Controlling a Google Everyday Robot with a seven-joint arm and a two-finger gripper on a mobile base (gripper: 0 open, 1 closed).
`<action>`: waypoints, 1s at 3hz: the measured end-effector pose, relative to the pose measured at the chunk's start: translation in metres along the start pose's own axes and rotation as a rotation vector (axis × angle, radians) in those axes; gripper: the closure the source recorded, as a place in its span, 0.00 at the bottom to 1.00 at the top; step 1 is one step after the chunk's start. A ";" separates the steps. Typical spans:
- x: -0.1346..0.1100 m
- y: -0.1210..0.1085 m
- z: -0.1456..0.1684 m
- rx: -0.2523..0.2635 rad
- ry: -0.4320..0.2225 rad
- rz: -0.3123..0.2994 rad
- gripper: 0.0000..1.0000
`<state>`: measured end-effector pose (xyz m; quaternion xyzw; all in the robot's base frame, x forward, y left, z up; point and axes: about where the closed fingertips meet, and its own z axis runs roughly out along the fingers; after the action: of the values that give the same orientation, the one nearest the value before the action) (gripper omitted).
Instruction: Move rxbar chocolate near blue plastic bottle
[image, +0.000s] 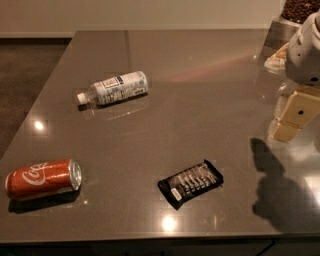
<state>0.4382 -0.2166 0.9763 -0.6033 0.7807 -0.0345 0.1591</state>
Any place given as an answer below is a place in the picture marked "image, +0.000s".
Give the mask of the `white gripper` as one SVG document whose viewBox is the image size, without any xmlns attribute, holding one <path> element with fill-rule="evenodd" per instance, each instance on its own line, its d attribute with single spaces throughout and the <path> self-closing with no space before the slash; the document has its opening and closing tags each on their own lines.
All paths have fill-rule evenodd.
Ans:
<svg viewBox="0 0 320 256">
<path fill-rule="evenodd" d="M 286 76 L 298 84 L 320 85 L 320 15 L 311 14 L 289 41 Z M 320 89 L 304 86 L 278 99 L 269 136 L 291 141 L 320 113 Z"/>
</svg>

